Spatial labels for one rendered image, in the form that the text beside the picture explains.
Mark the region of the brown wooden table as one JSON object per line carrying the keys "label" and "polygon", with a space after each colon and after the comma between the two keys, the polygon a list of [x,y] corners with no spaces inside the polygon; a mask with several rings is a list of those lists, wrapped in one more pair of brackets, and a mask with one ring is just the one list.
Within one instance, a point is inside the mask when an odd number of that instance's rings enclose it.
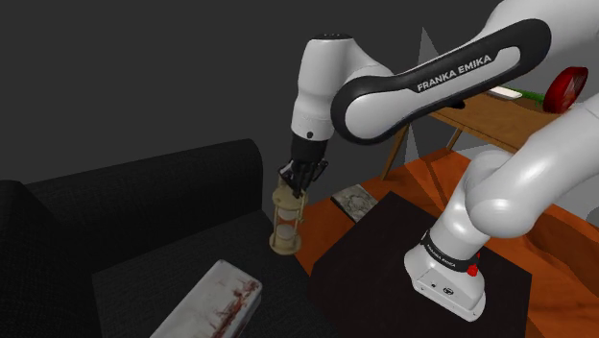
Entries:
{"label": "brown wooden table", "polygon": [[500,150],[515,153],[528,137],[556,120],[559,115],[543,112],[532,99],[513,101],[479,94],[465,100],[463,109],[443,108],[422,119],[442,123],[452,129],[445,154],[450,153],[462,134],[472,135]]}

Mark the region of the black sofa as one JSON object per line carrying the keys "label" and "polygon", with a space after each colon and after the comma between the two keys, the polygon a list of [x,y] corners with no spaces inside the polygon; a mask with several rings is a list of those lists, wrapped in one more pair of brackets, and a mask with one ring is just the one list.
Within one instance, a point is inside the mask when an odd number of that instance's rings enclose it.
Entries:
{"label": "black sofa", "polygon": [[262,283],[239,338],[339,338],[268,244],[249,139],[24,184],[0,181],[0,338],[151,338],[219,260]]}

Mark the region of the green flat object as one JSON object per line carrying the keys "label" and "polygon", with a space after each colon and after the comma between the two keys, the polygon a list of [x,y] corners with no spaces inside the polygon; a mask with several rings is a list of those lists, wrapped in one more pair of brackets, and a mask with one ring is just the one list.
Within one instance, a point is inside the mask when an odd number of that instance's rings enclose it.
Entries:
{"label": "green flat object", "polygon": [[530,100],[534,101],[537,106],[542,105],[544,102],[545,96],[541,93],[528,91],[528,90],[524,90],[524,89],[519,89],[519,88],[513,88],[513,87],[511,87],[510,90],[513,90],[513,91],[519,93],[522,98],[530,99]]}

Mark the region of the black robot stand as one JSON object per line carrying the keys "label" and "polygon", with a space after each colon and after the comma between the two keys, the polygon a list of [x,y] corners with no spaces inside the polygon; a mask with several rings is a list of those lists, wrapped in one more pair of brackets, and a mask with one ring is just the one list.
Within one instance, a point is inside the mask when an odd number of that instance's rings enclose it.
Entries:
{"label": "black robot stand", "polygon": [[532,276],[488,248],[487,302],[467,322],[418,293],[404,255],[435,217],[390,192],[314,264],[308,298],[341,338],[525,338]]}

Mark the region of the red round object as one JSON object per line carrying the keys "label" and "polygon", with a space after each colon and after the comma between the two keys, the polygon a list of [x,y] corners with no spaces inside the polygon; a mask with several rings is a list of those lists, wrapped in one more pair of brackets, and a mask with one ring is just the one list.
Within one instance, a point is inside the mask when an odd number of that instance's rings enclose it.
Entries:
{"label": "red round object", "polygon": [[542,109],[548,113],[565,113],[577,100],[588,77],[586,67],[570,66],[563,70],[547,89]]}

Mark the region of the beige wooden hourglass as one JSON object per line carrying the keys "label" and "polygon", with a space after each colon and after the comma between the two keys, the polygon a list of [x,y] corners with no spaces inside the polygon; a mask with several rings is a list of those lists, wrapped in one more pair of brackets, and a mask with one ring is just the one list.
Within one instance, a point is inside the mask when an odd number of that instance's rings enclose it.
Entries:
{"label": "beige wooden hourglass", "polygon": [[272,200],[275,210],[269,245],[277,254],[295,254],[301,247],[298,227],[304,221],[303,210],[307,202],[307,193],[303,191],[301,196],[296,198],[293,195],[293,189],[282,178],[279,178]]}

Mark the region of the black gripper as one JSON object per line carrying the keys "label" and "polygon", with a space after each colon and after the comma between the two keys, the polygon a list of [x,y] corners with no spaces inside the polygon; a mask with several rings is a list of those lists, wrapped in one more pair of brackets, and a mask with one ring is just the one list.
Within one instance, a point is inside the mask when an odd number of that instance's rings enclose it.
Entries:
{"label": "black gripper", "polygon": [[328,161],[323,159],[326,146],[327,140],[309,140],[292,134],[292,160],[281,166],[278,174],[289,187],[295,188],[296,198],[301,197],[303,191],[306,191],[328,166]]}

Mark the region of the white box with red stains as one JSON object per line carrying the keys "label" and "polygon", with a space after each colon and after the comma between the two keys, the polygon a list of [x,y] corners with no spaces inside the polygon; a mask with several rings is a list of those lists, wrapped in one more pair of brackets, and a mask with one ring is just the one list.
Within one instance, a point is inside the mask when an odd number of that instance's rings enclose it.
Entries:
{"label": "white box with red stains", "polygon": [[220,259],[150,338],[240,338],[261,295],[259,280]]}

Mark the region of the grey patterned flat box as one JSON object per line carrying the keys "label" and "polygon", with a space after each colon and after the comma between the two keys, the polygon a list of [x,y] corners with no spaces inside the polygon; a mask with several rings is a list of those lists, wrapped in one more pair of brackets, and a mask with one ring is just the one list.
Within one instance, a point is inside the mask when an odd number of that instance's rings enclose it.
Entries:
{"label": "grey patterned flat box", "polygon": [[361,184],[334,193],[330,200],[354,223],[359,222],[378,203]]}

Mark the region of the white flat tray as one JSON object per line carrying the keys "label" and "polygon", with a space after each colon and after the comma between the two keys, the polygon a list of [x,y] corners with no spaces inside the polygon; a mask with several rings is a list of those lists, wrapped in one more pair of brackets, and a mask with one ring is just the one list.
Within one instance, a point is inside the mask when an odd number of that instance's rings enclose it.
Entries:
{"label": "white flat tray", "polygon": [[504,86],[496,86],[487,91],[493,97],[504,100],[516,100],[522,97],[522,93]]}

